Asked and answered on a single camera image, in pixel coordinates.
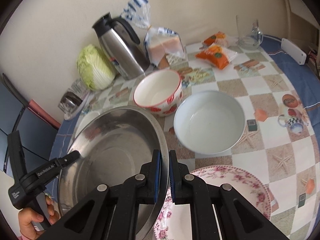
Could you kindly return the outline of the person's left hand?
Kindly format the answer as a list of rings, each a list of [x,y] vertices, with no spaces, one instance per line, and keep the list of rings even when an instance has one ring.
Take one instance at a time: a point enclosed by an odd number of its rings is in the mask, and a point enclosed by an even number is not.
[[[59,219],[59,213],[54,209],[54,201],[49,197],[46,196],[46,203],[48,207],[49,213],[49,222],[51,225],[55,224]],[[38,239],[44,231],[36,231],[33,226],[34,223],[40,223],[44,220],[44,217],[38,214],[33,209],[26,207],[22,209],[18,213],[18,222],[20,226],[20,233],[21,237],[19,239],[30,239],[35,240]]]

